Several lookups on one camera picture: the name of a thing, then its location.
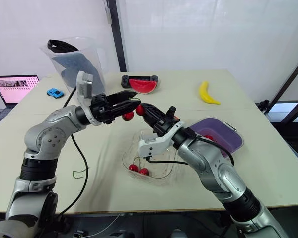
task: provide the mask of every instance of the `plastic storage box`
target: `plastic storage box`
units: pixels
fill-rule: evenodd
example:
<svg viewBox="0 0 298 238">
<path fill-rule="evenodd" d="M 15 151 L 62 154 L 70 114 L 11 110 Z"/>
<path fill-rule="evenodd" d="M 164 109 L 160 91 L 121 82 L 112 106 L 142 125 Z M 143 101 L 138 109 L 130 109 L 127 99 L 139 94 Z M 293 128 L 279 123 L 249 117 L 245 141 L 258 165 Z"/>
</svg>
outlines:
<svg viewBox="0 0 298 238">
<path fill-rule="evenodd" d="M 233 153 L 243 145 L 242 137 L 236 129 L 216 118 L 205 118 L 192 126 L 192 130 L 204 137 L 212 137 L 212 140 Z"/>
</svg>

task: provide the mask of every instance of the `yellow banana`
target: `yellow banana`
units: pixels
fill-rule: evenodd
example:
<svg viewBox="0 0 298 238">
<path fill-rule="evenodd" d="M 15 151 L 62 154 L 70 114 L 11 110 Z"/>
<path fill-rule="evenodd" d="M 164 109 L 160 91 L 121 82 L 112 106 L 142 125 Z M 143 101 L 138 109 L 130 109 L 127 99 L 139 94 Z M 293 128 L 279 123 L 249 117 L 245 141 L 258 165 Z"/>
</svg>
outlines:
<svg viewBox="0 0 298 238">
<path fill-rule="evenodd" d="M 219 105 L 220 102 L 215 101 L 213 98 L 211 98 L 207 92 L 207 88 L 208 88 L 209 83 L 207 81 L 204 81 L 201 83 L 200 87 L 199 87 L 199 95 L 201 97 L 201 99 L 206 102 L 206 103 L 213 103 L 213 104 L 217 104 Z"/>
</svg>

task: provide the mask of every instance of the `blue toy car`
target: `blue toy car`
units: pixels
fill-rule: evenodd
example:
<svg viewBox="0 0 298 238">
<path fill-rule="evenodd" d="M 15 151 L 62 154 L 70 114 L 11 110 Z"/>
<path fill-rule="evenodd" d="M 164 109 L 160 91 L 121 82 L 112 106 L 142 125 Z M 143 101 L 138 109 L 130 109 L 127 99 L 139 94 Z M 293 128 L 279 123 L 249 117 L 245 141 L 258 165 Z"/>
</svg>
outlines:
<svg viewBox="0 0 298 238">
<path fill-rule="evenodd" d="M 64 96 L 64 93 L 57 90 L 56 88 L 51 88 L 46 92 L 47 95 L 52 96 L 54 98 L 61 98 Z"/>
</svg>

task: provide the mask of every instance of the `red ball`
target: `red ball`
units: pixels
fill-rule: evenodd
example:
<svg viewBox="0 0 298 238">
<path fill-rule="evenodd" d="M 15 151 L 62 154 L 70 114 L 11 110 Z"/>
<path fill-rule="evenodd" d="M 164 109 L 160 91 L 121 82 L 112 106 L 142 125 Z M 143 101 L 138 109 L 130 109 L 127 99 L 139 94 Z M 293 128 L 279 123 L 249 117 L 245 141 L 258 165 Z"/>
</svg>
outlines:
<svg viewBox="0 0 298 238">
<path fill-rule="evenodd" d="M 210 135 L 205 135 L 204 137 L 214 141 L 213 137 L 211 137 Z"/>
<path fill-rule="evenodd" d="M 133 117 L 134 117 L 134 112 L 129 112 L 129 113 L 123 114 L 123 119 L 127 120 L 127 121 L 131 120 Z"/>
<path fill-rule="evenodd" d="M 136 107 L 136 113 L 140 116 L 143 116 L 145 114 L 145 108 L 141 104 L 139 104 Z"/>
<path fill-rule="evenodd" d="M 146 169 L 146 168 L 142 168 L 140 171 L 139 171 L 140 174 L 142 175 L 149 175 L 149 170 Z"/>
<path fill-rule="evenodd" d="M 131 165 L 129 165 L 129 169 L 130 169 L 131 171 L 136 171 L 136 172 L 138 172 L 138 166 L 137 166 L 137 165 L 131 164 Z"/>
</svg>

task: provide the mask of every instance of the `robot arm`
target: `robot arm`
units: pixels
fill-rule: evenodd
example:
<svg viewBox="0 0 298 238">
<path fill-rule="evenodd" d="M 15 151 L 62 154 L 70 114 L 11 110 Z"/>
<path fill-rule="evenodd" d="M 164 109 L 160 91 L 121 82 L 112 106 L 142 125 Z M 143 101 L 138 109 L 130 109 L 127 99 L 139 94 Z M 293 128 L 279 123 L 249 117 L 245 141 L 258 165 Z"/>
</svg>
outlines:
<svg viewBox="0 0 298 238">
<path fill-rule="evenodd" d="M 89 124 L 110 124 L 115 117 L 133 111 L 140 103 L 130 100 L 136 95 L 131 91 L 92 97 L 88 84 L 87 77 L 78 87 L 81 106 L 56 110 L 26 133 L 27 149 L 20 176 L 15 181 L 6 221 L 0 222 L 0 238 L 32 238 L 43 233 L 55 218 L 58 201 L 57 194 L 52 191 L 56 182 L 55 170 L 68 137 Z"/>
<path fill-rule="evenodd" d="M 140 139 L 140 157 L 156 155 L 173 146 L 196 171 L 202 185 L 223 204 L 246 237 L 288 237 L 264 204 L 246 187 L 231 162 L 217 147 L 202 141 L 207 138 L 185 128 L 184 123 L 174 116 L 174 107 L 165 114 L 154 105 L 142 106 L 145 110 L 143 119 L 153 128 L 154 134 Z"/>
</svg>

